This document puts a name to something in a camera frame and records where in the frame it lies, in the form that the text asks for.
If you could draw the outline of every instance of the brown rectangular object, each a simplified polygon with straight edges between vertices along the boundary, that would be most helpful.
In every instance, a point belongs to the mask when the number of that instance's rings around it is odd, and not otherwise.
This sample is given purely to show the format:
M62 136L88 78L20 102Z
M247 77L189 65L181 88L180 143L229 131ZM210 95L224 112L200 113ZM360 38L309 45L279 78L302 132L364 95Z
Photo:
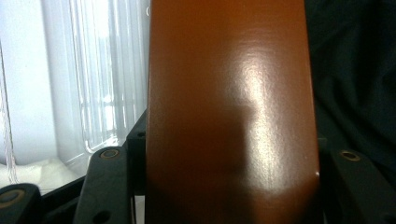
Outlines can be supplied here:
M146 221L320 223L303 0L153 0Z

